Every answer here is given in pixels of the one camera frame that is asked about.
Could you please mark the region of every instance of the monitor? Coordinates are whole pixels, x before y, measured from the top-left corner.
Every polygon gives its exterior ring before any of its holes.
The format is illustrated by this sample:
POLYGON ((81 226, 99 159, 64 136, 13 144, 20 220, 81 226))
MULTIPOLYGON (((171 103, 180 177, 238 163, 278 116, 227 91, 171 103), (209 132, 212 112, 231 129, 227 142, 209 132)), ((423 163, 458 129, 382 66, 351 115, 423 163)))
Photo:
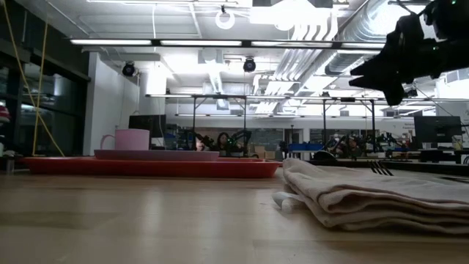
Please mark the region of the monitor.
POLYGON ((451 143, 462 135, 460 117, 414 117, 418 143, 451 143))
POLYGON ((129 128, 144 129, 150 132, 151 138, 162 138, 166 130, 166 115, 138 115, 129 117, 129 128))

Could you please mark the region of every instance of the folded towel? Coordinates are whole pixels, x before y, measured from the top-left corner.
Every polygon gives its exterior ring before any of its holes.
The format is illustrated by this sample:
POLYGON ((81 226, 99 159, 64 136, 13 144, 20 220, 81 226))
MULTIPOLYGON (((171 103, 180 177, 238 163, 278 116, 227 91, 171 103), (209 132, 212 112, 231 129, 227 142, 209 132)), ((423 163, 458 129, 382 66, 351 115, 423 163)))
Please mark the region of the folded towel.
POLYGON ((409 177, 330 169, 284 161, 287 184, 326 227, 362 230, 402 225, 451 234, 469 233, 469 186, 409 177))

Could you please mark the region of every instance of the table surface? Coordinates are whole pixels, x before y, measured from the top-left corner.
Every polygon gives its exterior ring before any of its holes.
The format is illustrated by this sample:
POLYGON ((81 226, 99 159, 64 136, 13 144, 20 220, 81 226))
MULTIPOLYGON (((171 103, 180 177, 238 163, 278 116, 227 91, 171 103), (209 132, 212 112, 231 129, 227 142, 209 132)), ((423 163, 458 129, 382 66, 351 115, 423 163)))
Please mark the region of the table surface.
POLYGON ((0 263, 467 263, 469 238, 344 232, 281 180, 0 176, 0 263))

